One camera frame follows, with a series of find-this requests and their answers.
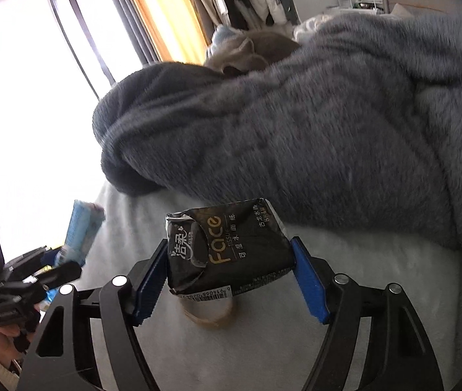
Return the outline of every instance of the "blue gripper pad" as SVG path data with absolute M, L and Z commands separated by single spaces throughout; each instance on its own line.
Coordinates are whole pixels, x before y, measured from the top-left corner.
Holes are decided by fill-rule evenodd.
M 145 319 L 151 317 L 164 282 L 166 282 L 167 240 L 162 240 L 161 245 L 148 262 L 146 275 L 135 296 L 135 309 L 132 316 L 134 326 L 142 325 Z
M 296 259 L 294 276 L 307 303 L 308 311 L 319 321 L 328 324 L 331 313 L 327 309 L 325 289 L 311 264 L 311 256 L 307 249 L 296 238 L 291 240 L 291 246 Z

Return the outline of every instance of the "bed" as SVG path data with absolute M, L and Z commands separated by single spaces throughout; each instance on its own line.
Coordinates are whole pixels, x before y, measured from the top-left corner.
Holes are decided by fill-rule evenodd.
M 106 184 L 97 200 L 106 223 L 94 243 L 80 288 L 98 287 L 148 258 L 166 236 L 165 214 L 204 202 L 162 190 L 128 197 Z M 447 388 L 453 361 L 459 295 L 459 253 L 420 237 L 390 233 L 337 234 L 287 224 L 311 255 L 325 258 L 359 284 L 385 287 L 399 282 L 425 325 Z M 318 355 L 326 327 L 312 318 L 292 274 L 235 297 L 237 313 L 225 328 L 204 328 L 189 320 L 177 297 L 164 288 L 154 315 L 136 330 L 146 360 L 164 391 L 301 389 Z M 116 389 L 103 344 L 93 323 L 97 361 L 105 389 Z M 360 327 L 346 390 L 357 388 L 368 339 Z

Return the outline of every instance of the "face tissue logo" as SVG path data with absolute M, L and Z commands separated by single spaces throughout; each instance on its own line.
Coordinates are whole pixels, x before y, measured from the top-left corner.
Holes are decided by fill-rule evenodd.
M 174 235 L 174 249 L 170 253 L 171 256 L 180 256 L 184 260 L 191 260 L 193 250 L 187 242 L 187 231 L 183 226 L 178 228 L 178 232 Z

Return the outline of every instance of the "curtain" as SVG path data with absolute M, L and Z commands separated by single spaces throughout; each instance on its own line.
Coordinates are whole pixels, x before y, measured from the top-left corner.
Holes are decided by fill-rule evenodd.
M 134 0 L 160 58 L 201 65 L 206 41 L 190 0 Z
M 151 62 L 159 61 L 159 55 L 153 45 L 153 41 L 139 16 L 133 0 L 113 0 L 117 11 L 122 19 L 127 35 L 135 49 L 142 66 Z

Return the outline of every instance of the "screw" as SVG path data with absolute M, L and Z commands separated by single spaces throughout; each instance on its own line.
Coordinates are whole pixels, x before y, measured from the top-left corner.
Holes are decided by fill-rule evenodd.
M 59 292 L 61 294 L 69 294 L 70 292 L 73 291 L 73 285 L 71 285 L 70 283 L 65 283 L 62 287 L 60 287 L 59 289 Z
M 349 283 L 349 277 L 343 273 L 339 273 L 334 277 L 334 281 L 341 285 L 345 285 L 346 283 Z
M 116 287 L 122 287 L 122 285 L 125 285 L 127 282 L 127 278 L 125 276 L 115 276 L 112 280 L 112 284 L 115 285 Z
M 400 292 L 403 291 L 402 287 L 397 284 L 397 283 L 391 283 L 389 286 L 388 286 L 389 290 L 394 293 L 394 294 L 399 294 Z

